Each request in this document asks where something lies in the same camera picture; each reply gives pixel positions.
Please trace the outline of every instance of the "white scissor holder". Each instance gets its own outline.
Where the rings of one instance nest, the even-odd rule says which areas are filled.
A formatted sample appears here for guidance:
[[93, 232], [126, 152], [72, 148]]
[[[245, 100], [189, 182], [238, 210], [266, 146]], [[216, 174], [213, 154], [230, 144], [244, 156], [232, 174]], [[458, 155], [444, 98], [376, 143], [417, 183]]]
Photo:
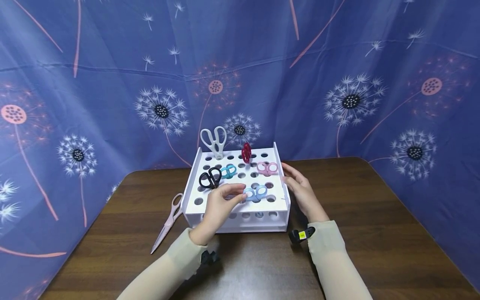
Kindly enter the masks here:
[[237, 167], [237, 173], [231, 179], [222, 179], [220, 185], [224, 183], [244, 183], [247, 187], [252, 187], [255, 184], [263, 184], [268, 187], [267, 196], [258, 203], [247, 201], [237, 205], [225, 224], [217, 232], [287, 230], [291, 202], [287, 186], [281, 181], [284, 173], [276, 143], [274, 142], [273, 148], [252, 149], [252, 156], [256, 156], [252, 159], [253, 163], [265, 161], [277, 163], [278, 173], [269, 177], [259, 175], [256, 167], [250, 167], [243, 162], [241, 150], [223, 151], [223, 158], [217, 160], [211, 152], [202, 152], [202, 149], [198, 148], [181, 203], [183, 215], [190, 227], [197, 226], [202, 220], [206, 209], [207, 196], [211, 191], [200, 187], [198, 183], [200, 175], [211, 167], [220, 165], [222, 168], [227, 164], [233, 164]]

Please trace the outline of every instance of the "person's right hand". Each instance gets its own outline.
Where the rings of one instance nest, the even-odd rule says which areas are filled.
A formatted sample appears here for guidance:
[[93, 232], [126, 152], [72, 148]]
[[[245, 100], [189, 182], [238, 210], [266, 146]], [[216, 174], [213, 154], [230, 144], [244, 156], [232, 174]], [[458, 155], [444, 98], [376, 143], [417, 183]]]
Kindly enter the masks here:
[[307, 217], [309, 223], [329, 221], [322, 205], [318, 202], [308, 179], [295, 168], [282, 163], [285, 177], [283, 182], [295, 194], [300, 210]]

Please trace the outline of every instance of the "red scissors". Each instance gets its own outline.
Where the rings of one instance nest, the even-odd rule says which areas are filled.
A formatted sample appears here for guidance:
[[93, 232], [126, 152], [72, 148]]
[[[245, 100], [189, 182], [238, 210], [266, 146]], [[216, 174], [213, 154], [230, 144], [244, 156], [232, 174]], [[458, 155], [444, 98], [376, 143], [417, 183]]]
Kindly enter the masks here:
[[250, 147], [249, 143], [243, 144], [243, 148], [241, 150], [241, 158], [246, 164], [252, 164], [252, 148]]

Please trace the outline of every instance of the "teal scissors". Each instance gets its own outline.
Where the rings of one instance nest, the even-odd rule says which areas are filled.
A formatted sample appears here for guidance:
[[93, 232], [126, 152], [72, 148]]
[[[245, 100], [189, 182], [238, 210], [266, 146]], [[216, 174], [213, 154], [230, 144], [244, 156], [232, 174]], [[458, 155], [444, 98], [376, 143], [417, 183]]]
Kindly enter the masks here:
[[222, 172], [222, 178], [230, 179], [237, 173], [237, 167], [233, 164], [228, 164], [225, 168], [221, 168], [220, 172]]

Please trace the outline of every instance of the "sleeve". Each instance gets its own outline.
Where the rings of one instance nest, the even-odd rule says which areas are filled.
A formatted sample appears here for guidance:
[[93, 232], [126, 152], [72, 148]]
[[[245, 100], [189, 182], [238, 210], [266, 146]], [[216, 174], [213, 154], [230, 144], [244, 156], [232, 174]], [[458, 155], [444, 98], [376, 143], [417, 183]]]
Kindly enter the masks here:
[[169, 299], [184, 280], [189, 279], [201, 264], [207, 246], [190, 240], [190, 228], [185, 229], [165, 254], [137, 276], [117, 300]]
[[336, 222], [315, 222], [308, 226], [315, 228], [308, 239], [308, 247], [326, 300], [371, 300], [372, 296], [348, 256]]

